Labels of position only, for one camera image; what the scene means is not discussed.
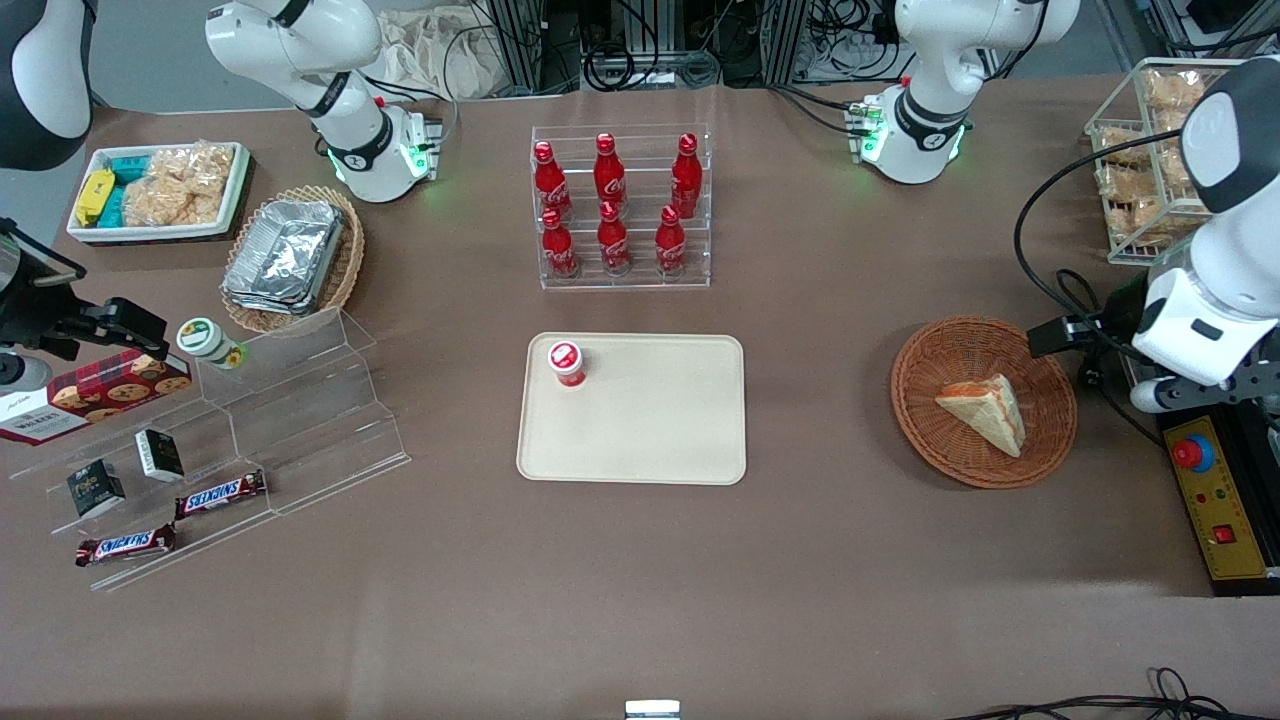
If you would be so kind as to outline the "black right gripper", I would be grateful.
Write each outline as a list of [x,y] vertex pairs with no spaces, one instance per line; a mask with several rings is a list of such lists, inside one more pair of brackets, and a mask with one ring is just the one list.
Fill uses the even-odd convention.
[[166,322],[128,299],[93,305],[72,290],[5,290],[1,345],[76,360],[82,343],[137,350],[156,360],[170,352]]

